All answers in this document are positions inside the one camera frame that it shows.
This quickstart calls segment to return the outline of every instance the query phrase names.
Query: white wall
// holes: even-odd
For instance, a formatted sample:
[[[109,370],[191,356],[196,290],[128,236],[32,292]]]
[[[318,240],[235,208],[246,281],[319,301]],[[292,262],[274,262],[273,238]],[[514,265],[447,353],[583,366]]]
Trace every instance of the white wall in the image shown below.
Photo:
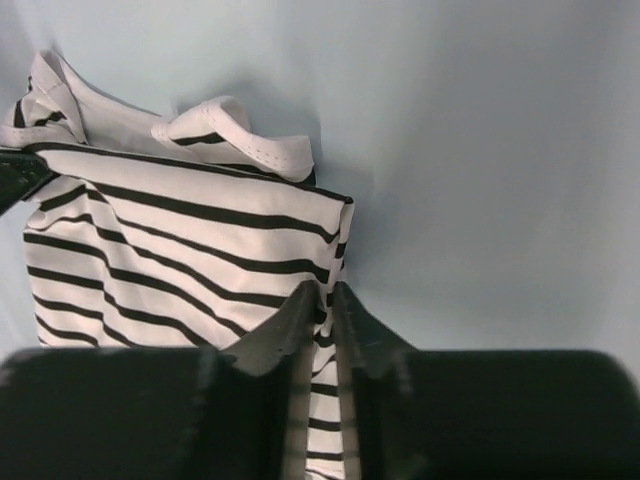
[[[356,198],[357,292],[419,346],[590,347],[640,377],[640,2],[0,0],[0,38],[3,109],[53,44],[123,101],[227,93],[310,135]],[[2,349],[33,339],[24,218],[0,219]]]

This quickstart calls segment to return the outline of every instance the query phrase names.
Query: light blue background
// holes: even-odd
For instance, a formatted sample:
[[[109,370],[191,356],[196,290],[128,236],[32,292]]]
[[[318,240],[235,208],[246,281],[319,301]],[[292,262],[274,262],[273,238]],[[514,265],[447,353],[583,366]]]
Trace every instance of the light blue background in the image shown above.
[[[640,377],[640,2],[0,0],[0,106],[55,45],[169,114],[218,94],[312,137],[350,278],[423,348],[589,347]],[[0,219],[0,352],[33,343]]]

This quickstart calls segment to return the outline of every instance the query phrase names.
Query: black stripe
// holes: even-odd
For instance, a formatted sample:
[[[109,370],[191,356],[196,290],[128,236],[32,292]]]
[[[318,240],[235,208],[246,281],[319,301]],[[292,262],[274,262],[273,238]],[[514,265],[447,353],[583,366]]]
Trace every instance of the black stripe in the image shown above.
[[[311,187],[315,187],[316,186],[316,170],[315,168],[311,169],[311,173],[309,174],[309,176],[307,178],[305,178],[302,181],[303,185],[309,185]]]
[[[211,345],[211,342],[198,335],[196,332],[187,327],[184,323],[175,318],[166,317],[164,315],[155,315],[149,312],[143,312],[141,310],[135,310],[133,308],[123,307],[116,302],[116,299],[108,292],[104,292],[104,299],[109,305],[115,308],[118,313],[130,320],[137,320],[139,322],[148,323],[151,325],[158,325],[160,327],[170,327],[178,330],[182,333],[187,340],[193,343],[195,346]]]
[[[94,320],[99,320],[102,324],[102,331],[104,333],[106,333],[108,336],[110,336],[111,338],[113,338],[114,340],[119,341],[120,343],[123,343],[124,345],[127,345],[128,347],[139,347],[141,345],[132,342],[131,340],[129,340],[127,337],[125,337],[122,333],[114,330],[113,328],[109,327],[109,325],[107,325],[104,322],[104,315],[102,312],[98,312],[96,310],[87,310],[85,308],[82,307],[78,307],[77,305],[71,305],[70,303],[65,303],[65,302],[53,302],[50,300],[44,300],[43,298],[38,297],[37,295],[34,295],[33,298],[35,299],[35,301],[40,304],[41,306],[43,306],[44,308],[48,309],[48,310],[53,310],[56,312],[70,312],[70,313],[75,313],[77,315],[80,315],[82,317],[85,318],[92,318]],[[82,332],[68,332],[68,333],[75,333],[77,335],[85,335],[88,338],[91,338],[95,341],[95,343],[92,343],[92,345],[94,347],[98,347],[99,346],[99,342],[98,340],[96,340],[93,337],[90,337],[88,334],[86,333],[82,333]]]
[[[313,319],[314,323],[316,325],[322,325],[325,320],[327,319],[327,312],[324,312],[322,310],[316,310],[316,316]]]
[[[79,185],[76,188],[74,188],[73,190],[69,190],[68,192],[65,192],[61,195],[58,195],[56,197],[52,197],[49,198],[47,200],[44,200],[41,204],[40,204],[40,211],[41,212],[48,212],[50,210],[53,210],[54,208],[58,208],[61,207],[63,205],[66,205],[68,203],[73,202],[75,199],[81,197],[82,195],[84,195],[87,191],[87,187],[84,185]]]
[[[41,235],[35,235],[35,234],[29,234],[26,233],[24,235],[24,241],[26,243],[32,243],[32,244],[38,244],[38,245],[46,245],[46,246],[50,246],[53,248],[59,248],[62,250],[67,250],[67,251],[72,251],[72,252],[76,252],[76,253],[80,253],[80,254],[84,254],[84,255],[90,255],[94,258],[98,258],[100,260],[102,260],[102,262],[105,264],[106,269],[109,271],[109,276],[115,280],[119,280],[122,282],[127,282],[127,283],[132,283],[134,285],[139,285],[139,286],[144,286],[144,287],[148,287],[148,288],[152,288],[155,290],[159,290],[161,292],[165,292],[165,293],[170,293],[182,300],[184,300],[185,302],[189,303],[190,305],[192,305],[194,308],[196,308],[197,310],[199,310],[200,312],[204,313],[205,315],[213,318],[214,320],[216,320],[216,322],[218,322],[220,325],[228,328],[229,330],[231,330],[233,333],[235,333],[238,337],[243,336],[244,334],[247,333],[247,331],[242,328],[240,325],[237,325],[236,323],[234,323],[233,321],[223,318],[223,317],[219,317],[211,307],[209,307],[208,305],[206,305],[205,303],[201,302],[199,299],[195,298],[194,296],[190,295],[189,293],[185,292],[184,290],[182,290],[181,288],[176,287],[175,285],[173,285],[172,283],[169,282],[165,282],[164,280],[160,280],[158,278],[153,278],[150,277],[148,275],[144,275],[142,273],[138,273],[138,272],[130,272],[127,270],[122,270],[119,268],[115,268],[112,267],[111,264],[109,263],[109,259],[107,258],[107,256],[105,255],[105,253],[100,250],[99,248],[95,248],[92,247],[90,245],[85,245],[82,243],[76,243],[76,242],[72,242],[69,240],[63,240],[63,239],[59,239],[59,238],[52,238],[52,237],[45,237],[45,236],[41,236]],[[64,275],[64,274],[60,274],[57,272],[49,272],[52,275]],[[149,316],[151,314],[146,313],[146,312],[140,312],[141,314],[145,315],[145,316]],[[157,315],[151,315],[152,317],[155,318],[161,318],[162,321],[170,321],[171,319],[169,319],[168,317],[160,317]],[[197,334],[193,333],[193,335],[195,335],[197,337],[197,339],[199,341],[205,341],[202,337],[198,336]]]
[[[98,346],[98,341],[90,335],[87,335],[85,333],[80,333],[80,332],[69,332],[67,330],[59,330],[57,328],[53,328],[52,326],[48,325],[38,315],[36,315],[36,321],[38,322],[38,325],[40,325],[42,328],[44,328],[47,332],[49,332],[54,337],[64,338],[65,340],[80,340],[83,342],[87,342],[88,344],[93,345],[94,347]]]
[[[57,219],[56,223],[60,222],[61,220],[67,220],[70,223],[80,223],[80,222],[87,223],[95,228],[95,231],[97,232],[100,238],[110,242],[127,245],[131,247],[139,256],[143,258],[148,258],[167,268],[171,268],[173,270],[182,272],[185,275],[188,275],[189,277],[191,277],[193,280],[198,282],[200,285],[205,287],[210,292],[215,293],[217,296],[225,300],[230,300],[234,302],[244,302],[244,303],[249,303],[251,305],[262,305],[265,307],[280,308],[284,303],[284,301],[287,299],[287,297],[283,297],[279,295],[232,292],[230,290],[227,290],[221,287],[220,285],[218,285],[217,283],[212,282],[209,278],[205,277],[200,272],[197,272],[196,270],[192,269],[188,265],[185,265],[184,263],[178,262],[176,260],[172,260],[167,257],[163,257],[161,255],[157,255],[145,248],[132,245],[129,242],[127,242],[127,239],[124,237],[124,235],[121,232],[118,232],[115,230],[108,230],[108,229],[97,226],[93,221],[93,217],[91,216],[90,213],[86,213],[81,215],[80,217],[72,218],[72,219]],[[50,227],[51,225],[44,228],[33,229],[33,230],[42,233],[42,232],[46,232]]]
[[[214,172],[220,173],[223,175],[227,175],[235,178],[256,178],[255,175],[250,173],[240,172],[233,169],[225,169],[224,167],[213,165],[210,163],[191,163],[184,162],[181,160],[173,160],[170,158],[164,157],[155,157],[151,155],[139,155],[134,153],[124,153],[124,152],[112,152],[109,150],[102,150],[95,147],[89,147],[86,145],[78,145],[78,144],[66,144],[66,143],[55,143],[55,142],[40,142],[33,143],[24,147],[25,150],[30,152],[42,152],[46,150],[58,150],[58,151],[67,151],[67,152],[82,152],[91,155],[100,155],[107,157],[117,157],[117,158],[125,158],[129,160],[138,160],[141,162],[153,163],[156,165],[163,165],[167,167],[178,167],[186,170],[196,170],[200,172]],[[260,180],[265,182],[273,182],[280,183],[283,185],[288,185],[291,188],[295,188],[298,190],[304,190],[307,192],[317,193],[318,195],[322,195],[324,197],[337,200],[340,202],[344,202],[346,205],[351,205],[353,203],[353,199],[350,197],[345,197],[344,195],[339,195],[337,193],[330,192],[328,190],[324,190],[318,187],[312,187],[310,185],[305,185],[302,183],[293,183],[281,178],[270,178],[270,177],[261,177]]]
[[[16,128],[24,128],[24,115],[22,114],[22,99],[16,102],[16,108],[13,112],[13,126]]]
[[[311,372],[311,378],[315,378],[318,375],[320,375],[322,373],[322,371],[327,368],[327,365],[329,365],[331,362],[335,362],[336,361],[336,354],[332,354],[326,362],[324,362],[324,365],[322,365],[322,367],[320,367],[320,369],[318,370],[314,370],[313,372]]]
[[[324,432],[339,432],[340,422],[332,422],[329,420],[320,420],[319,418],[309,417],[309,428],[322,430]]]
[[[53,208],[59,207],[61,205],[65,205],[66,202],[65,200],[68,199],[75,199],[78,198],[82,195],[83,191],[86,190],[84,188],[84,185],[78,187],[77,189],[78,191],[72,191],[72,192],[67,192],[64,193],[63,195],[60,195],[58,197],[46,200],[45,202],[43,202],[42,205],[44,205],[45,203],[47,203],[47,205],[44,205],[45,208],[41,208],[41,211],[47,211],[47,210],[51,210]],[[88,196],[91,200],[96,200],[96,201],[100,201],[100,202],[106,202],[106,200],[104,200],[101,195],[98,192],[95,192],[93,190],[87,190],[88,192]],[[57,222],[69,222],[69,223],[80,223],[80,222],[91,222],[91,214],[83,214],[80,215],[78,217],[60,217],[56,219],[56,223]],[[291,275],[291,274],[296,274],[296,273],[311,273],[320,283],[324,283],[326,284],[329,281],[329,270],[326,270],[324,268],[321,268],[319,266],[317,266],[315,263],[313,263],[313,261],[308,260],[306,258],[301,258],[301,259],[296,259],[296,260],[282,260],[282,261],[273,261],[273,262],[269,262],[269,261],[262,261],[262,260],[251,260],[251,259],[247,259],[247,258],[243,258],[243,257],[238,257],[236,255],[232,255],[228,252],[222,251],[222,250],[218,250],[216,248],[210,247],[208,245],[203,245],[201,243],[197,243],[194,242],[192,240],[188,240],[186,238],[183,237],[179,237],[177,235],[173,235],[171,233],[165,232],[163,230],[159,230],[157,228],[153,228],[153,227],[148,227],[145,225],[141,225],[139,223],[135,223],[135,222],[130,222],[128,220],[124,220],[121,217],[118,217],[116,215],[116,219],[118,220],[119,223],[121,223],[122,225],[125,225],[127,227],[136,229],[136,230],[140,230],[142,232],[148,233],[149,235],[153,235],[156,237],[161,237],[161,238],[165,238],[167,240],[171,240],[177,243],[180,243],[181,245],[184,245],[185,247],[189,247],[193,250],[202,252],[202,253],[206,253],[208,255],[213,255],[217,258],[220,258],[221,260],[224,260],[226,262],[229,262],[239,268],[242,268],[243,270],[247,270],[250,272],[260,272],[260,273],[269,273],[269,274],[274,274],[274,275]],[[39,231],[46,231],[46,229],[49,227],[45,227],[43,229],[39,229]]]
[[[329,281],[329,270],[324,269],[316,265],[312,260],[306,258],[300,258],[296,260],[282,260],[282,261],[264,261],[264,260],[252,260],[248,258],[238,257],[231,253],[219,250],[208,245],[194,242],[192,240],[173,235],[171,233],[159,230],[153,227],[147,227],[140,225],[139,223],[130,222],[117,217],[118,221],[127,227],[141,230],[150,235],[166,238],[174,242],[180,243],[186,247],[192,248],[202,253],[213,255],[221,260],[225,260],[233,265],[240,267],[250,272],[271,273],[275,275],[290,275],[295,273],[311,273],[320,283],[326,284]]]
[[[58,122],[66,118],[67,117],[65,117],[64,113],[62,112],[51,112],[51,114],[49,114],[47,118],[41,118],[39,120],[36,120],[36,123],[34,125],[36,127],[44,127],[47,124],[47,122]]]
[[[313,340],[318,344],[320,348],[327,348],[333,345],[333,335],[323,337],[320,332],[313,336]]]
[[[339,243],[338,248],[336,248],[336,258],[344,257],[344,252],[347,249],[346,243]]]
[[[32,274],[32,270],[36,270],[33,269],[32,267],[28,268],[29,273]],[[41,269],[37,269],[37,272],[33,272],[35,273],[34,276],[39,277],[39,278],[45,278],[45,279],[49,279],[49,280],[56,280],[57,275],[62,275],[62,274],[57,274],[55,272],[49,272],[47,270],[41,270]],[[144,323],[149,323],[152,325],[159,325],[159,326],[163,326],[163,327],[171,327],[174,328],[176,330],[178,330],[179,332],[181,332],[185,338],[187,338],[189,341],[191,341],[194,345],[210,345],[211,342],[208,342],[207,340],[205,340],[204,338],[202,338],[200,335],[198,335],[197,333],[193,332],[191,329],[189,329],[185,324],[183,324],[182,322],[174,319],[174,318],[169,318],[169,317],[165,317],[163,315],[154,315],[148,312],[142,312],[139,310],[134,310],[131,308],[126,308],[123,307],[122,305],[119,305],[115,298],[108,293],[107,291],[103,290],[103,297],[106,303],[108,303],[109,305],[111,305],[113,308],[115,308],[118,313],[127,319],[130,320],[137,320],[140,322],[144,322]],[[38,297],[35,297],[36,301],[38,303],[41,303],[41,301],[39,301],[40,299]],[[102,312],[98,312],[98,311],[92,311],[92,310],[86,310],[83,309],[81,307],[77,307],[74,305],[70,305],[67,303],[62,303],[62,302],[47,302],[45,301],[45,303],[42,303],[42,305],[46,308],[49,308],[51,310],[58,310],[58,311],[68,311],[68,312],[73,312],[76,313],[78,315],[82,315],[88,318],[93,318],[93,319],[98,319],[101,320],[103,323],[103,330],[105,331],[105,333],[107,333],[110,337],[114,338],[115,340],[118,340],[121,343],[124,343],[127,346],[130,347],[134,347],[134,346],[142,346],[140,344],[137,344],[131,340],[129,340],[127,337],[125,337],[122,333],[117,332],[116,330],[114,330],[113,328],[111,328],[109,325],[107,325],[106,323],[104,323],[104,317],[103,317],[103,313]]]
[[[200,218],[202,220],[261,230],[300,230],[308,233],[314,233],[320,236],[326,243],[331,243],[338,236],[338,232],[329,233],[320,225],[306,222],[304,220],[298,220],[287,215],[259,215],[255,213],[240,212],[237,210],[229,210],[227,208],[187,202],[185,200],[139,192],[122,187],[114,187],[103,183],[93,183],[93,185],[106,196],[120,198],[122,200],[128,200],[154,208],[161,208],[180,215]]]
[[[322,478],[326,479],[326,480],[340,480],[338,477],[333,477],[331,475],[327,475],[326,473],[322,473],[319,470],[315,470],[313,468],[305,468],[305,472],[309,472],[309,473],[315,473],[316,475],[320,475]]]
[[[181,145],[183,147],[186,147],[189,145],[195,145],[196,143],[206,143],[207,145],[215,145],[216,143],[223,143],[226,141],[216,132],[207,133],[206,135],[201,135],[199,137],[172,138],[171,140],[174,143],[177,143],[178,145]]]
[[[40,298],[37,295],[33,295],[33,298],[36,301],[36,303],[38,303],[39,305],[49,310],[55,310],[58,312],[75,313],[82,317],[92,318],[94,320],[100,320],[101,322],[103,321],[103,317],[104,317],[103,313],[98,312],[97,310],[88,310],[86,308],[82,308],[77,305],[71,305],[70,303],[45,300],[44,298]]]
[[[341,453],[329,453],[329,452],[314,452],[313,450],[307,451],[307,459],[312,460],[329,460],[331,462],[341,462]]]
[[[254,165],[247,165],[247,164],[240,164],[240,163],[221,163],[221,164],[217,164],[220,167],[225,167],[225,168],[231,168],[233,170],[239,170],[241,172],[246,172],[246,173],[253,173],[254,175],[262,175],[264,177],[268,177],[268,178],[278,178],[281,180],[284,180],[286,182],[291,182],[291,183],[301,183],[303,185],[311,185],[311,186],[315,186],[316,184],[316,173],[313,169],[311,169],[311,173],[307,176],[307,178],[305,178],[304,180],[300,181],[300,182],[294,182],[293,180],[287,180],[286,178],[282,178],[280,175],[273,173],[273,172],[265,172],[263,170],[260,170],[258,167],[254,166]]]
[[[327,385],[325,383],[312,383],[311,393],[317,393],[319,395],[327,395],[329,397],[338,397],[337,385]]]
[[[33,277],[52,280],[54,282],[68,283],[69,285],[76,285],[78,287],[89,288],[91,290],[102,290],[103,288],[103,283],[100,280],[78,277],[67,273],[52,272],[50,270],[44,270],[30,265],[27,265],[27,272]]]

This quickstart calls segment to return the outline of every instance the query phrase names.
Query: white fabric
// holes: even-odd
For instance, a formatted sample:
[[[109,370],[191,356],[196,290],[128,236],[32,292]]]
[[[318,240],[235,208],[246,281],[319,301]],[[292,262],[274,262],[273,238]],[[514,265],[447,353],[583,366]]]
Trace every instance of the white fabric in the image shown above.
[[[301,183],[308,138],[252,134],[231,97],[167,121],[43,53],[0,145],[61,174],[32,197],[24,231],[44,345],[224,348],[315,279],[328,313],[314,337],[308,468],[344,476],[328,295],[353,202]]]

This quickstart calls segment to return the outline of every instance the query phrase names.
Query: striped fabric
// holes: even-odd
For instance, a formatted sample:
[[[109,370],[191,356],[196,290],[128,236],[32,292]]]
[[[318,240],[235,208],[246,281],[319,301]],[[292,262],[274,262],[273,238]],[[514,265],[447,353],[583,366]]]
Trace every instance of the striped fabric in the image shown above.
[[[97,94],[43,53],[0,144],[60,174],[32,197],[24,231],[43,345],[224,348],[314,279],[325,313],[308,476],[344,477],[331,291],[353,202],[315,186],[306,137],[250,133],[229,97],[166,121]]]

